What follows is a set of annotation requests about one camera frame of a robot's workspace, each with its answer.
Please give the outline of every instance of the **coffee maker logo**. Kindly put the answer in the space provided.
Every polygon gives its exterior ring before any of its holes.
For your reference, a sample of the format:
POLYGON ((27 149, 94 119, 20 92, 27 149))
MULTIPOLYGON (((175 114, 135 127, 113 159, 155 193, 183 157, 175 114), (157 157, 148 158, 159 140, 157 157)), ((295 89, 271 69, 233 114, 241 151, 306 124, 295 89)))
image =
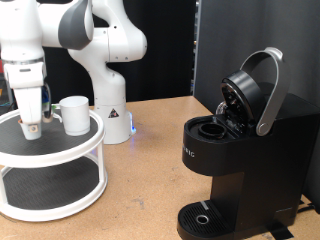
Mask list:
POLYGON ((194 152, 191 152, 190 149, 182 145, 183 151, 185 151, 190 157, 194 157, 194 152))

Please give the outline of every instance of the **black curtain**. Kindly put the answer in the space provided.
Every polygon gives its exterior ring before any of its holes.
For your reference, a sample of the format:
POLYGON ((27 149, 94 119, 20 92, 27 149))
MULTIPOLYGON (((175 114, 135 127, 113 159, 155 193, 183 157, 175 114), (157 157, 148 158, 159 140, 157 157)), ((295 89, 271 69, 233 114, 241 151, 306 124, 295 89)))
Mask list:
MULTIPOLYGON (((39 0, 66 3, 70 0, 39 0)), ((148 50, 143 59, 109 63, 126 79, 127 101, 186 96, 190 94, 193 63, 195 0, 124 0, 129 19, 146 35, 148 50)), ((96 27, 108 24, 94 18, 96 27)), ((45 48, 47 81, 53 102, 83 95, 93 105, 90 77, 65 49, 45 48)))
MULTIPOLYGON (((200 9, 195 97, 210 111, 223 100, 222 78, 266 47, 280 49, 289 63, 289 92, 320 107, 319 0, 202 0, 200 9)), ((260 64, 254 79, 274 82, 273 68, 260 64)), ((320 136, 304 193, 320 210, 320 136)))

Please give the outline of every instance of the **black coffee maker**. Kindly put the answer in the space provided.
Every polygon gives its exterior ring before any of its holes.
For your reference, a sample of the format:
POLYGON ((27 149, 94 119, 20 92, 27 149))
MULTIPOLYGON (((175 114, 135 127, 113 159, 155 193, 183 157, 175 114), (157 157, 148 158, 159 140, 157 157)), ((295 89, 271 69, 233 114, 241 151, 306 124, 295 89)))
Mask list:
POLYGON ((235 240, 267 231, 290 237, 286 229, 297 214, 320 110, 288 94, 289 84, 281 51, 258 51, 222 80, 218 114, 185 124, 183 162, 213 180, 209 200, 180 210, 182 239, 235 240), (266 58, 276 65, 275 85, 250 77, 266 58))

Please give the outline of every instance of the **white mug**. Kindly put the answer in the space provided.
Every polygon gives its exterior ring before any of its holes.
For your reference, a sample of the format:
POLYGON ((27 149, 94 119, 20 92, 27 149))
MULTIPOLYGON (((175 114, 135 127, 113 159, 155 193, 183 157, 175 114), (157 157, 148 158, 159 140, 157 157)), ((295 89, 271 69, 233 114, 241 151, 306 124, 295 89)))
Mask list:
POLYGON ((60 101, 63 126, 66 134, 80 136, 90 131, 89 100, 72 96, 60 101))

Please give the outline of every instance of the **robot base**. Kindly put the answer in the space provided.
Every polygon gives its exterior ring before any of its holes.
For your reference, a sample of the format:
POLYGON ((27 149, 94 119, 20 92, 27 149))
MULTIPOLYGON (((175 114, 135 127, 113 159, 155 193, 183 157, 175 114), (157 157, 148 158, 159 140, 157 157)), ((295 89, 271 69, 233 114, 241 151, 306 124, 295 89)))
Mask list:
POLYGON ((104 122, 104 144, 118 144, 127 141, 134 133, 131 113, 126 103, 114 106, 96 105, 94 111, 104 122))

